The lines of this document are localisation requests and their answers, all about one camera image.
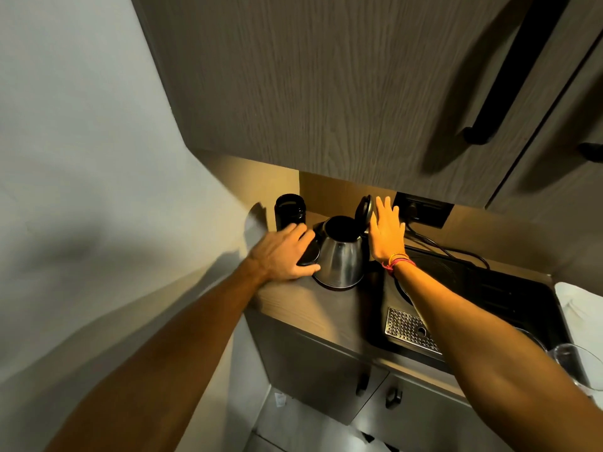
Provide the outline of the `narrow wooden wall cabinet door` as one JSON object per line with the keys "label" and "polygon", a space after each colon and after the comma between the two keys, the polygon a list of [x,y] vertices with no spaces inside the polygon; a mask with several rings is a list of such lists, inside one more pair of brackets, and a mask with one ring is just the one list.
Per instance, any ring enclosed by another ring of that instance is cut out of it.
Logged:
{"label": "narrow wooden wall cabinet door", "polygon": [[487,206],[506,263],[544,272],[603,242],[603,164],[581,143],[603,143],[603,32]]}

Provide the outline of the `person's left hand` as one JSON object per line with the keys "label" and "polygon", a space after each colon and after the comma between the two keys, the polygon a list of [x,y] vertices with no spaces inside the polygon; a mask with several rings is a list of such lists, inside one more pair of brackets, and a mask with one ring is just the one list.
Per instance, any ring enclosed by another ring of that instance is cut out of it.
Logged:
{"label": "person's left hand", "polygon": [[264,235],[246,260],[253,264],[262,282],[282,281],[285,268],[298,265],[314,236],[305,223],[291,223],[281,231]]}

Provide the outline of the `grey base cabinet door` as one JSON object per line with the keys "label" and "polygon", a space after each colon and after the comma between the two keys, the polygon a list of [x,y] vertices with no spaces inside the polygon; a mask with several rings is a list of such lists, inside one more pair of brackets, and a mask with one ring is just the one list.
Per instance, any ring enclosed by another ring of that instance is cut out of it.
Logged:
{"label": "grey base cabinet door", "polygon": [[[385,398],[392,386],[402,389],[402,403],[387,410]],[[467,404],[393,374],[352,425],[401,452],[513,452]]]}
{"label": "grey base cabinet door", "polygon": [[[389,374],[258,311],[247,310],[245,319],[273,387],[341,424],[354,420]],[[370,382],[357,397],[363,372],[370,372]]]}

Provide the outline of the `stainless steel electric kettle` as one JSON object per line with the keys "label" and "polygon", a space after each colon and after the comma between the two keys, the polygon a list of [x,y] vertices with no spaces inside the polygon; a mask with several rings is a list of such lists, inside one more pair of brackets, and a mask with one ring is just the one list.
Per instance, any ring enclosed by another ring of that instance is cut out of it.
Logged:
{"label": "stainless steel electric kettle", "polygon": [[313,241],[298,266],[319,265],[316,282],[332,290],[348,290],[364,277],[370,259],[368,228],[373,214],[371,195],[362,197],[353,218],[339,215],[313,225]]}

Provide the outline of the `wide wooden wall cabinet door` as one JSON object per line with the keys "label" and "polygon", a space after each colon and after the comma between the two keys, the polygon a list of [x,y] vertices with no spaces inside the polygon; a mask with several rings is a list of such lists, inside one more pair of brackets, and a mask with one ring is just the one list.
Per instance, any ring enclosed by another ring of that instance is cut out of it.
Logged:
{"label": "wide wooden wall cabinet door", "polygon": [[186,147],[484,207],[603,29],[570,0],[466,144],[533,0],[132,0]]}

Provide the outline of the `person's right hand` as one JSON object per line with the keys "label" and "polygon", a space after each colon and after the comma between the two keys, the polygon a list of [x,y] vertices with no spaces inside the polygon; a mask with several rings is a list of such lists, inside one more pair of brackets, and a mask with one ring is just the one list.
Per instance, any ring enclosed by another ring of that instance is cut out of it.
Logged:
{"label": "person's right hand", "polygon": [[408,259],[405,250],[405,238],[400,235],[400,217],[398,206],[394,208],[394,225],[383,223],[383,201],[377,196],[375,211],[369,224],[369,244],[373,258],[384,266],[394,266],[398,259]]}

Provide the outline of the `black wall socket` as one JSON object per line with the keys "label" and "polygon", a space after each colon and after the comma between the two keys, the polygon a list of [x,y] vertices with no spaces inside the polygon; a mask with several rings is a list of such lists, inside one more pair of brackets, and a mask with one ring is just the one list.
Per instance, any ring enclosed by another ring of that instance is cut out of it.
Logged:
{"label": "black wall socket", "polygon": [[441,229],[455,205],[398,191],[394,198],[394,206],[398,206],[400,220],[404,223],[417,222]]}

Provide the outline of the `clear drinking glass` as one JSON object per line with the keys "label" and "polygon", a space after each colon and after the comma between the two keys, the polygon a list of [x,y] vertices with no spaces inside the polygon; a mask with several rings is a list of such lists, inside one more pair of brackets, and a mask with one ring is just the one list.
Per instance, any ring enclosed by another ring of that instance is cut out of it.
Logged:
{"label": "clear drinking glass", "polygon": [[563,343],[548,350],[547,354],[584,394],[591,398],[603,394],[603,361],[592,352],[572,343]]}

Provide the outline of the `white cloth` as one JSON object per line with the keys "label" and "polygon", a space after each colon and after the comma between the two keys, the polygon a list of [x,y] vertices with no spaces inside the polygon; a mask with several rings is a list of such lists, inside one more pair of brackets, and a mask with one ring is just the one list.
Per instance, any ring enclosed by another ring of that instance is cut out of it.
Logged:
{"label": "white cloth", "polygon": [[[565,282],[556,283],[554,290],[562,306],[571,343],[603,361],[603,296]],[[603,410],[603,394],[591,399]]]}

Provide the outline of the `black induction cooktop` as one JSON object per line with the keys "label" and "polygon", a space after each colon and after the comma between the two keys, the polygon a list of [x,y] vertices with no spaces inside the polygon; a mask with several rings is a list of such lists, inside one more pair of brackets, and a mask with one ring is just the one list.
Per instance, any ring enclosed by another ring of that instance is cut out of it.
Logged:
{"label": "black induction cooktop", "polygon": [[[479,307],[484,305],[474,265],[413,247],[407,247],[406,253],[423,272],[443,286]],[[380,313],[393,308],[418,317],[410,297],[404,296],[402,286],[382,270],[375,273],[369,294],[373,307]]]}

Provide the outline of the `person's right forearm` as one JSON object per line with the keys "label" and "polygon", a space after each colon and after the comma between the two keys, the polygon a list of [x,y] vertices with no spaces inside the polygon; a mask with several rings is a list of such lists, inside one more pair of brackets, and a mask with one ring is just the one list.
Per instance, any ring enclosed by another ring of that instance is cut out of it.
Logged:
{"label": "person's right forearm", "polygon": [[465,397],[515,452],[603,452],[603,410],[515,327],[409,260],[393,266]]}

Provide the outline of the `perforated metal drain tray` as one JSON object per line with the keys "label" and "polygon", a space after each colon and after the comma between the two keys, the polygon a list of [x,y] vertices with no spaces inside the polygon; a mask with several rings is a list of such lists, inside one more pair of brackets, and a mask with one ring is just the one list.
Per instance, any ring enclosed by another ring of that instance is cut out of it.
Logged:
{"label": "perforated metal drain tray", "polygon": [[443,354],[433,340],[432,334],[417,316],[389,307],[385,318],[384,334],[388,341],[401,347],[444,361]]}

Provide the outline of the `person's left forearm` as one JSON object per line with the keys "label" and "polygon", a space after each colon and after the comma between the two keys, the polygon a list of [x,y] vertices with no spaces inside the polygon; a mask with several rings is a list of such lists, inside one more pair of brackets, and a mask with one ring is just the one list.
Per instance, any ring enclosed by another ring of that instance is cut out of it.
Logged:
{"label": "person's left forearm", "polygon": [[94,387],[44,452],[174,452],[243,311],[269,279],[247,257]]}

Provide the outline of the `black cylindrical jar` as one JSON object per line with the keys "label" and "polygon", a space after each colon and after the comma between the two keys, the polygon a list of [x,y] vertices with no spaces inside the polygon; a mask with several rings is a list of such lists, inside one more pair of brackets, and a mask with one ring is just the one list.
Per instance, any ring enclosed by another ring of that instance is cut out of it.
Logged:
{"label": "black cylindrical jar", "polygon": [[306,205],[300,195],[284,194],[277,198],[274,206],[275,226],[281,231],[289,224],[306,223]]}

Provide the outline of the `black kitchen sink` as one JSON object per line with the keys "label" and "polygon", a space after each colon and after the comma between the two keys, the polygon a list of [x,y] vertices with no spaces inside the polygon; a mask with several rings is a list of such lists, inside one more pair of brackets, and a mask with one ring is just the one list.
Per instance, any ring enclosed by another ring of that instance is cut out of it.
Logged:
{"label": "black kitchen sink", "polygon": [[[512,326],[529,332],[546,350],[553,349],[562,343],[571,343],[569,328],[563,317],[560,302],[549,286],[542,282],[484,267],[476,265],[474,267],[484,303],[480,308]],[[360,323],[363,338],[376,348],[411,358],[447,374],[452,374],[452,370],[445,361],[401,347],[388,341],[385,337],[384,325],[387,312],[383,314],[374,308],[369,294],[374,275],[380,270],[386,273],[378,262],[368,262],[364,278],[358,284],[361,292]]]}

